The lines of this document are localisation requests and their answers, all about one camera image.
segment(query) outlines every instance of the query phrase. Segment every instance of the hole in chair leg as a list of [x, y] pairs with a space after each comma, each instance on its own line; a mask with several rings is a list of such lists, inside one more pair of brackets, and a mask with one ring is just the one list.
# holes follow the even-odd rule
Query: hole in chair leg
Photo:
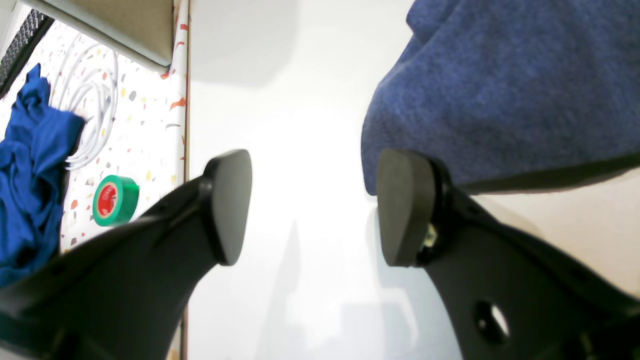
[[494, 304], [478, 302], [476, 305], [476, 326], [490, 343], [504, 344], [509, 339], [507, 319]]

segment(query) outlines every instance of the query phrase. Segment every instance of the blue cloth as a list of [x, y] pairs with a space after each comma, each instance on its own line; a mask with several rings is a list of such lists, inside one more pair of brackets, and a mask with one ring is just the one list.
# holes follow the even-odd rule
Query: blue cloth
[[417, 0], [362, 130], [440, 158], [457, 185], [640, 152], [640, 1]]
[[49, 92], [38, 64], [0, 142], [0, 286], [38, 270], [58, 246], [64, 161], [84, 120], [49, 107]]

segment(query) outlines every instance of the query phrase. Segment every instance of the metal bolt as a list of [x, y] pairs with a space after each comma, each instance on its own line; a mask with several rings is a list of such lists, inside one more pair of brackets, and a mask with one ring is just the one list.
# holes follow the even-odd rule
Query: metal bolt
[[421, 248], [424, 249], [426, 247], [428, 249], [432, 249], [436, 245], [437, 239], [438, 239], [438, 231], [436, 231], [436, 228], [433, 226], [432, 223], [429, 223], [429, 226], [427, 227], [427, 232], [424, 234], [424, 239], [422, 241]]

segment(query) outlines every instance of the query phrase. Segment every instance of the white cable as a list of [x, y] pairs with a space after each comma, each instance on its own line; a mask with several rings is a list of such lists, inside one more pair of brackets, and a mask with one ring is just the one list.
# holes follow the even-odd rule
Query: white cable
[[[57, 71], [51, 85], [52, 94], [58, 87], [58, 80], [67, 66], [69, 55], [73, 51], [74, 46], [76, 46], [78, 39], [80, 39], [80, 33], [78, 33], [71, 42], [65, 58], [62, 61], [62, 64], [60, 64], [60, 69]], [[71, 69], [68, 72], [67, 80], [62, 86], [60, 92], [61, 95], [56, 106], [60, 110], [75, 112], [80, 102], [90, 92], [94, 92], [98, 99], [95, 107], [95, 115], [89, 117], [88, 120], [85, 120], [84, 129], [80, 135], [80, 142], [76, 153], [67, 158], [67, 170], [81, 168], [93, 161], [93, 159], [98, 156], [100, 151], [106, 145], [107, 139], [111, 134], [111, 128], [113, 127], [113, 117], [118, 106], [118, 57], [116, 52], [113, 50], [111, 51], [113, 69], [97, 68], [89, 71], [84, 75], [77, 88], [70, 93], [70, 97], [65, 102], [67, 88], [72, 75], [75, 73], [78, 65], [82, 62], [84, 56], [94, 47], [99, 45], [99, 43], [94, 43], [78, 53], [73, 66], [71, 66]], [[100, 73], [107, 74], [106, 85], [104, 81], [96, 81], [92, 79], [92, 77]], [[49, 98], [49, 105], [52, 106], [52, 104], [53, 95]]]

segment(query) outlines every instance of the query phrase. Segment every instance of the green tape roll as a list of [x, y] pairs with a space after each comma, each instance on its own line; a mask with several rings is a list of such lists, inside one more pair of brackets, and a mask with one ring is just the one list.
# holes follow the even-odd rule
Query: green tape roll
[[116, 226], [131, 220], [138, 206], [140, 188], [133, 179], [109, 175], [93, 197], [93, 218], [100, 226]]

